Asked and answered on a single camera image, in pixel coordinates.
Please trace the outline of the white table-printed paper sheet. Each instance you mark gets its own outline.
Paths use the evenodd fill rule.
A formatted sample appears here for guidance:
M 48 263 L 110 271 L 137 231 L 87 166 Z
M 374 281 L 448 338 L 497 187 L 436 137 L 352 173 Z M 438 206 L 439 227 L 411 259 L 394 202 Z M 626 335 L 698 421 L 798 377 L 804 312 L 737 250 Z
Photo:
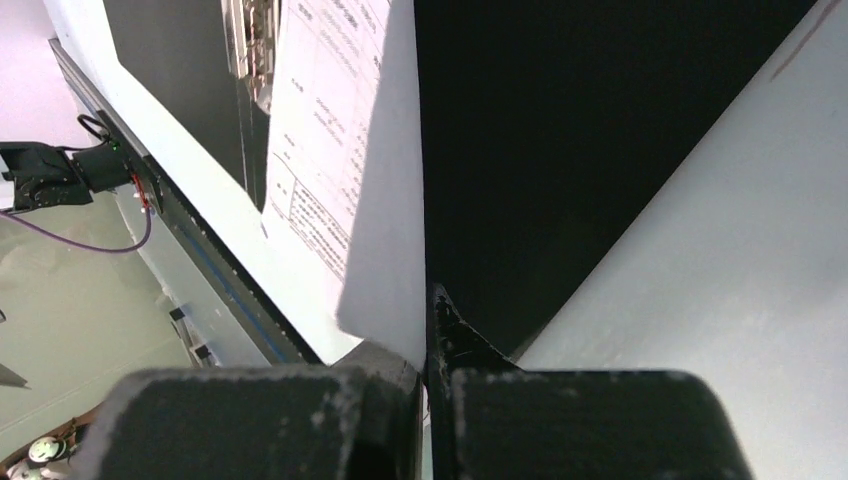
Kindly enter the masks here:
M 280 310 L 332 363 L 363 340 L 425 360 L 423 156 L 414 5 L 287 1 L 266 199 Z

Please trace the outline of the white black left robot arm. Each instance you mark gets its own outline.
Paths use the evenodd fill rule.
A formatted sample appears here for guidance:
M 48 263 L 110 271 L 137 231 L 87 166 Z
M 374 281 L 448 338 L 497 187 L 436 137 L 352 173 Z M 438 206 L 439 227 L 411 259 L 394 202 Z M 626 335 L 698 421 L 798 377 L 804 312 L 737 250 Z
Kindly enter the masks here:
M 86 205 L 93 195 L 132 182 L 131 152 L 100 120 L 77 122 L 97 143 L 88 147 L 41 142 L 1 144 L 1 211 L 22 214 L 54 206 Z

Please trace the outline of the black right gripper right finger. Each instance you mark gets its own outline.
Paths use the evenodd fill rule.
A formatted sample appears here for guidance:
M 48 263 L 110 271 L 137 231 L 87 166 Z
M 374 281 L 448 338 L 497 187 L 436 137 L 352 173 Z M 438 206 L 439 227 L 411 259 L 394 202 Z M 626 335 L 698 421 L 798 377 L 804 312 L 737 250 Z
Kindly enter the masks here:
M 528 370 L 428 290 L 437 479 L 749 479 L 728 416 L 680 370 Z

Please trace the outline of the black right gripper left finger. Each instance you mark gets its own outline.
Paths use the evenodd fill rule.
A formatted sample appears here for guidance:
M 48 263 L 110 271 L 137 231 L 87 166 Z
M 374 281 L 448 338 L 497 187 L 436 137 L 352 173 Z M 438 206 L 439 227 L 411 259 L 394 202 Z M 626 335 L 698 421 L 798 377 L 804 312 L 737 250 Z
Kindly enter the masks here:
M 104 399 L 75 479 L 417 479 L 420 381 L 363 342 L 330 366 L 151 369 Z

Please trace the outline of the red and black folder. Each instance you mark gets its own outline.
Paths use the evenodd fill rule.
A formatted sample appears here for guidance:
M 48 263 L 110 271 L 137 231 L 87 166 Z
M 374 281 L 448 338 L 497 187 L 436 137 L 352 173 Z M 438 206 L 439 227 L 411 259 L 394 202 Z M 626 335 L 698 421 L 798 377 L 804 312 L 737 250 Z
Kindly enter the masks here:
M 392 1 L 331 310 L 409 355 L 443 285 L 513 351 L 565 304 L 808 1 Z

